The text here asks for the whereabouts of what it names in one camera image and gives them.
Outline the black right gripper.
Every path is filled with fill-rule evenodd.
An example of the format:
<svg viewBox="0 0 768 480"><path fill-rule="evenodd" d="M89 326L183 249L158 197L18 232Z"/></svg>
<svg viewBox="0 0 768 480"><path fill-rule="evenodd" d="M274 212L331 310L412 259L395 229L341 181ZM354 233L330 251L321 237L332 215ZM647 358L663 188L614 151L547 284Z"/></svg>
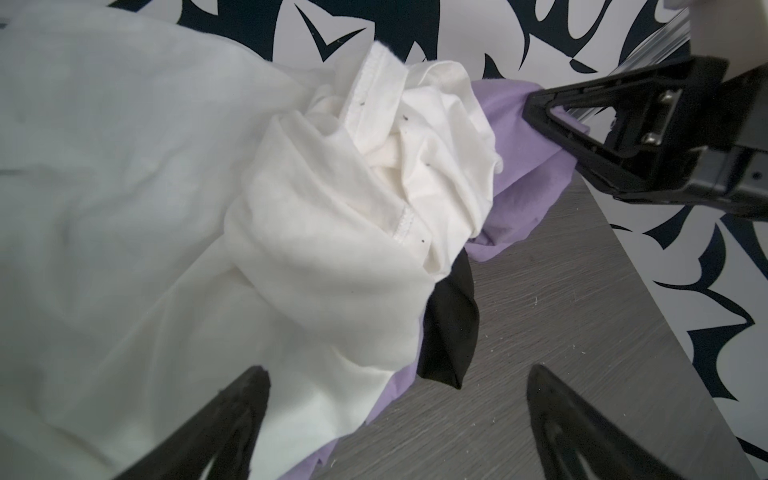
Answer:
<svg viewBox="0 0 768 480"><path fill-rule="evenodd" d="M767 66L722 83L727 69L690 56L540 90L522 117L616 200L765 220Z"/></svg>

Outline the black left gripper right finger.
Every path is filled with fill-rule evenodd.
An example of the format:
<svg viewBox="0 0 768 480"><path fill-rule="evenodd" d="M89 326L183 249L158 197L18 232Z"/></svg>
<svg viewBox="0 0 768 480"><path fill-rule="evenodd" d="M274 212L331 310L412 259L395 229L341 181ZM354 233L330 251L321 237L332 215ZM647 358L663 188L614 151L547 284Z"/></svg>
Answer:
<svg viewBox="0 0 768 480"><path fill-rule="evenodd" d="M547 479L679 479L551 370L531 367L527 406Z"/></svg>

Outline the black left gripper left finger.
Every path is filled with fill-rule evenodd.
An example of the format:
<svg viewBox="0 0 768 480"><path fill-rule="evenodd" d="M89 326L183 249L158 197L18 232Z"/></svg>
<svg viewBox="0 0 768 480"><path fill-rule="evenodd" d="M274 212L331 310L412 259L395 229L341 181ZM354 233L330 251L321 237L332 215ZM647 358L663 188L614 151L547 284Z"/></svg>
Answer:
<svg viewBox="0 0 768 480"><path fill-rule="evenodd" d="M264 420L270 377L252 366L120 479L246 479Z"/></svg>

